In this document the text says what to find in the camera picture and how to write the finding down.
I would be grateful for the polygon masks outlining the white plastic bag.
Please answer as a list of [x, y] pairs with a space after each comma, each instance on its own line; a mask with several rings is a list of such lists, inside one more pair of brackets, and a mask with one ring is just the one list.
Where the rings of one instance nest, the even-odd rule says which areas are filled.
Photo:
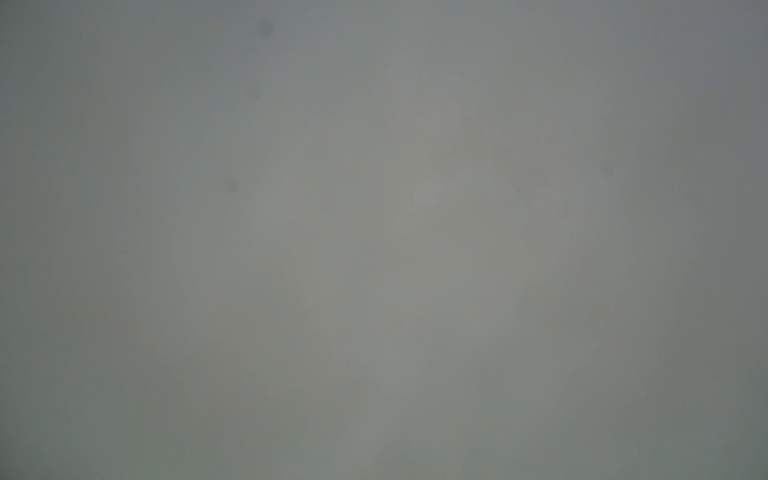
[[5, 479], [763, 479], [763, 1], [5, 1]]

